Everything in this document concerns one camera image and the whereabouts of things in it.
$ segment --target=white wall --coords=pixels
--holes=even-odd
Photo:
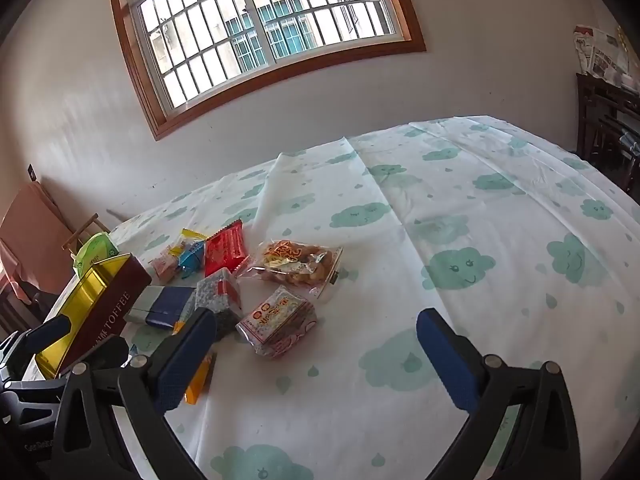
[[[599,0],[413,1],[428,54],[299,76],[155,142],[110,0],[33,0],[0,51],[0,124],[74,224],[92,212],[115,224],[105,209],[132,216],[280,151],[415,120],[489,114],[574,147],[572,31],[614,23]]]

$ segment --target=screw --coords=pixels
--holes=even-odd
[[[560,373],[560,367],[558,366],[558,363],[555,363],[553,361],[549,361],[546,365],[545,365],[546,371],[549,372],[550,374],[559,374]]]
[[[129,364],[134,368],[142,368],[144,365],[146,365],[146,361],[147,359],[145,355],[136,355],[131,358]]]
[[[74,375],[82,375],[86,372],[86,364],[84,363],[78,363],[77,365],[75,365],[72,369],[71,372]]]
[[[489,368],[500,368],[502,366],[502,359],[500,359],[497,355],[488,355],[484,358],[484,364],[486,364]]]

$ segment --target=bed sheet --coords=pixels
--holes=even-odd
[[[273,361],[225,338],[208,392],[167,414],[208,478],[425,478],[466,419],[415,336],[430,306],[482,354],[561,365],[583,478],[600,478],[635,426],[640,207],[558,146],[485,116],[404,124],[282,153],[111,237],[148,265],[182,228],[209,235],[236,218],[250,250],[287,237],[344,255],[308,337]],[[270,286],[242,280],[245,311]],[[165,333],[123,335],[151,353]],[[513,421],[510,408],[479,477]]]

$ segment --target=fried snack bag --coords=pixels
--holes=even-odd
[[[318,323],[314,306],[280,286],[236,328],[258,355],[284,354]]]
[[[263,280],[300,286],[318,298],[327,283],[335,283],[342,247],[322,247],[292,240],[263,242],[247,258],[236,276],[258,276]]]

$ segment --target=wooden window frame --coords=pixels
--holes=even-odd
[[[124,61],[127,65],[133,88],[156,140],[162,139],[172,131],[233,99],[291,77],[360,59],[389,56],[391,54],[407,54],[409,52],[426,52],[420,23],[411,0],[391,0],[391,4],[394,8],[403,40],[347,47],[342,50],[307,57],[245,79],[216,94],[204,97],[193,105],[188,105],[185,110],[177,114],[166,114],[146,68],[145,59],[136,37],[129,3],[127,0],[111,0],[113,19]]]

